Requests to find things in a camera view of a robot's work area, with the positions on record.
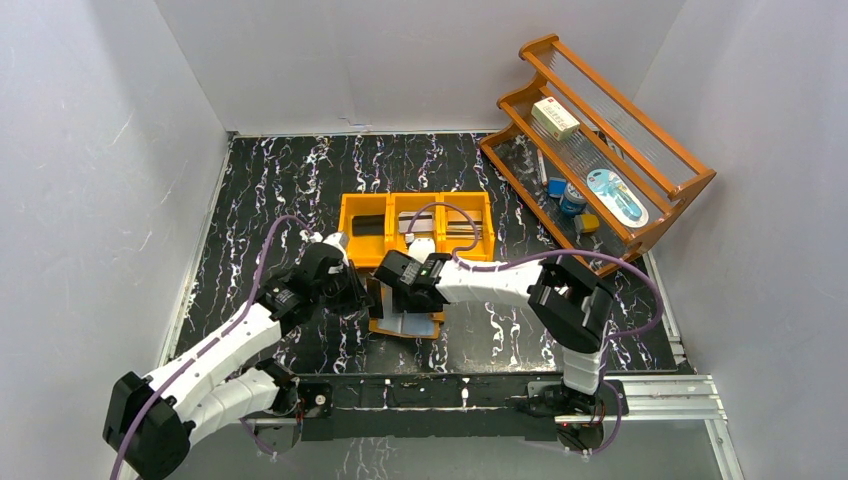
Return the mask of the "orange three-compartment bin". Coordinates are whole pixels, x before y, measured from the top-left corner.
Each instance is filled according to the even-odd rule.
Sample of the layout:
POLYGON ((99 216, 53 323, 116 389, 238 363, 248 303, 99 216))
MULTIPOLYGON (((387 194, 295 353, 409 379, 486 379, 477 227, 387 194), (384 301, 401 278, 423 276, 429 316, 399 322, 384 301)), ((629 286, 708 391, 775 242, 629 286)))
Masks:
POLYGON ((360 269, 376 268, 390 250, 406 252, 413 238, 432 240, 438 252, 458 248, 465 260, 494 259, 491 202, 483 191, 345 193, 338 229, 360 269))

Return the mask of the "orange card stack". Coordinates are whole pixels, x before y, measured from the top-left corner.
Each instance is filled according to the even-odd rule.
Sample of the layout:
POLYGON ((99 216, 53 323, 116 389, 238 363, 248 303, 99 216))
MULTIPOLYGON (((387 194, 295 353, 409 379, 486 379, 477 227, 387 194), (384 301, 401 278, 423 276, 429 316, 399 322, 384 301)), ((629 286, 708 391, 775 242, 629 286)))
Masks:
POLYGON ((467 215, 455 210, 447 210, 446 236, 473 239, 475 234, 483 233, 483 219, 483 214, 479 210, 467 211, 467 215))

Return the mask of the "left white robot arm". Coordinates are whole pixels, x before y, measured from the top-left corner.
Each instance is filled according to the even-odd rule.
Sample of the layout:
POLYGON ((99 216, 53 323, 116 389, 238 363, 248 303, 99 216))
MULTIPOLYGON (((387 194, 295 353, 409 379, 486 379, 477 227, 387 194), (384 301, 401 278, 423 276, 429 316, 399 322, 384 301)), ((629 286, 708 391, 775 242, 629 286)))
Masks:
POLYGON ((350 315, 368 303, 346 247, 335 232, 307 246, 292 268, 269 278, 209 336, 169 363, 112 387, 102 437, 119 466, 141 479, 165 479, 191 448, 254 412, 294 412, 298 378, 272 360, 237 370, 322 311, 350 315))

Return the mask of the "orange wooden shelf rack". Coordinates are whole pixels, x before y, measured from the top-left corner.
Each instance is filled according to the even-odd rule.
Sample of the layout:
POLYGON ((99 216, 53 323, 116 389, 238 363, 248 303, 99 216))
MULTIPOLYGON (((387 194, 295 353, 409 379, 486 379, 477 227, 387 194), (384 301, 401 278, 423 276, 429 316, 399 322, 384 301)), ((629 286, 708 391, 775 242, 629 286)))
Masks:
POLYGON ((532 40, 519 51, 534 74, 531 80, 497 101, 508 125, 484 137, 479 147, 508 180, 555 241, 582 248, 578 234, 538 180, 540 149, 550 178, 572 183, 600 220, 603 252, 624 261, 648 253, 713 180, 716 173, 636 107, 600 73, 569 49, 557 35, 532 40), (568 138, 557 141, 533 118, 532 105, 556 98, 580 122, 568 138), (625 227, 587 186, 595 169, 616 172, 649 212, 646 226, 625 227))

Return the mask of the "silver card stack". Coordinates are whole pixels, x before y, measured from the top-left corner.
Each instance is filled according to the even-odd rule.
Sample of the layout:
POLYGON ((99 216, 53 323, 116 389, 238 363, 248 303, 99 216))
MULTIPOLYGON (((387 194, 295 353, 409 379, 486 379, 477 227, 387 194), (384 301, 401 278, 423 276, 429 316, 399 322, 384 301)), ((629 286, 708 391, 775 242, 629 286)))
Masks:
POLYGON ((414 218, 414 211, 402 211, 398 214, 398 232, 415 233, 416 235, 432 235, 435 228, 433 211, 425 211, 414 218))

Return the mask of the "orange card holder wallet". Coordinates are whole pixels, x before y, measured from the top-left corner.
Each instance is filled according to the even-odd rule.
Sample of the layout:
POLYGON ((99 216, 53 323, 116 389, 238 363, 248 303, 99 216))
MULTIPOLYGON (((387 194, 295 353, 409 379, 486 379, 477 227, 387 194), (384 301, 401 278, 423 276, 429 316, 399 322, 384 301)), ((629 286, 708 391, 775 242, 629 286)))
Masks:
POLYGON ((370 309, 369 331, 383 335, 413 339, 437 339, 445 321, 443 312, 405 313, 384 312, 378 317, 379 310, 370 309))

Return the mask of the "blue packaged cutter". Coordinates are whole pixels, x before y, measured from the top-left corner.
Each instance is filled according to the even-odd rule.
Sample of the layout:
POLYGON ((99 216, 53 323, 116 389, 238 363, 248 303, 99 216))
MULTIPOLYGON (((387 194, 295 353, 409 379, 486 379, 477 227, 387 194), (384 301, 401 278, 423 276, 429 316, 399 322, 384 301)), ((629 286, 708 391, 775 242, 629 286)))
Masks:
POLYGON ((592 170, 586 178, 587 186, 625 227, 639 229, 649 222, 649 212, 633 194, 629 186, 614 171, 592 170))

